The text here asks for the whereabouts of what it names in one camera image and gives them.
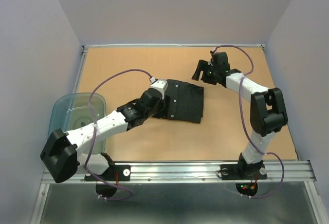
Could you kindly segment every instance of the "table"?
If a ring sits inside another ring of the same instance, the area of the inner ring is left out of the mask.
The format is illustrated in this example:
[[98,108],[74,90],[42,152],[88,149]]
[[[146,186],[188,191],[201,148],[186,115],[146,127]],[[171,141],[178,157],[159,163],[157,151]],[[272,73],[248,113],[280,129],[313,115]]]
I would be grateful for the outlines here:
[[[254,61],[254,72],[249,78],[274,87],[263,50],[244,49]],[[201,124],[151,118],[140,127],[107,139],[105,152],[114,160],[127,161],[237,160],[248,143],[241,125],[238,95],[221,85],[191,80],[198,60],[210,59],[210,50],[208,47],[90,48],[78,92],[91,92],[109,76],[130,68],[147,70],[156,78],[177,79],[205,88]],[[239,50],[219,51],[227,53],[231,68],[241,72],[250,70],[250,62]],[[110,80],[97,93],[105,98],[109,114],[139,98],[149,85],[146,74],[130,72]],[[249,109],[249,103],[244,100],[247,128],[251,131]],[[267,151],[276,152],[282,159],[297,159],[287,126],[276,135]]]

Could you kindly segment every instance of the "transparent plastic container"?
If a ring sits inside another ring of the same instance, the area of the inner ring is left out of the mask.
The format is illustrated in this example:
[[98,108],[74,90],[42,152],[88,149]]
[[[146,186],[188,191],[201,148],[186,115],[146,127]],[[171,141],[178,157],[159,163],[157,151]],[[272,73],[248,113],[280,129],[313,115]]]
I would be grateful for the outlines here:
[[[76,93],[63,96],[57,100],[52,109],[48,136],[56,129],[63,132],[81,128],[93,122],[92,112],[88,107],[90,93]],[[95,110],[97,120],[106,116],[105,99],[95,93],[91,104]],[[95,145],[93,154],[99,154],[105,150],[105,141]]]

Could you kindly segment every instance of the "wall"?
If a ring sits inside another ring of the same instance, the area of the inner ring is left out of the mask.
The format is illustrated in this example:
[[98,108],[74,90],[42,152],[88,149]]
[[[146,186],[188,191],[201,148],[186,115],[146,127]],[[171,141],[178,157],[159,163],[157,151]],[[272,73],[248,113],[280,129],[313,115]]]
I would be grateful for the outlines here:
[[265,47],[298,154],[310,160],[329,211],[329,0],[292,0]]
[[59,0],[83,45],[265,43],[291,0]]
[[0,14],[0,222],[29,223],[51,110],[81,47],[58,0],[1,0]]

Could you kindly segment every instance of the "robotic arm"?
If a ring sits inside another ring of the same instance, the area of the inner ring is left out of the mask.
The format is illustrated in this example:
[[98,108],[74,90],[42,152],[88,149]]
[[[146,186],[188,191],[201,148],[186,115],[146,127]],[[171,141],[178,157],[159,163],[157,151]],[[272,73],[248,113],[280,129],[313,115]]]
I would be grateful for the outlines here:
[[[126,132],[154,116],[165,108],[165,80],[154,82],[141,98],[135,99],[97,121],[95,143],[118,133]],[[86,173],[84,163],[87,155],[82,152],[90,147],[94,134],[94,124],[62,132],[52,132],[40,157],[56,183],[63,182],[75,173]],[[97,175],[102,175],[114,162],[109,155],[92,155],[88,168]]]
[[[201,71],[203,82],[213,85],[218,83],[239,93],[243,74],[237,69],[230,69],[225,52],[211,52],[209,62],[199,60],[192,79],[199,80]],[[260,151],[265,152],[275,134],[288,123],[282,92],[278,88],[269,89],[244,78],[241,96],[250,102],[251,141]],[[259,179],[267,178],[259,173],[264,167],[263,157],[263,154],[248,143],[240,154],[238,164],[225,165],[224,172],[222,169],[222,179],[252,179],[255,174]]]

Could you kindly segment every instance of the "gray floor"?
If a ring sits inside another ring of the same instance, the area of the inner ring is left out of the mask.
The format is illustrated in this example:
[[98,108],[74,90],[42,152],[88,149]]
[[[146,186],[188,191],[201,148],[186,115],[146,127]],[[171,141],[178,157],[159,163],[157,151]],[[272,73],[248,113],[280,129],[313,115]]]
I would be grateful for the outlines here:
[[[260,183],[258,195],[277,183]],[[97,199],[92,184],[52,184],[43,224],[129,223],[317,223],[303,182],[286,182],[273,196],[245,199],[232,183],[129,185],[135,195],[122,202]]]

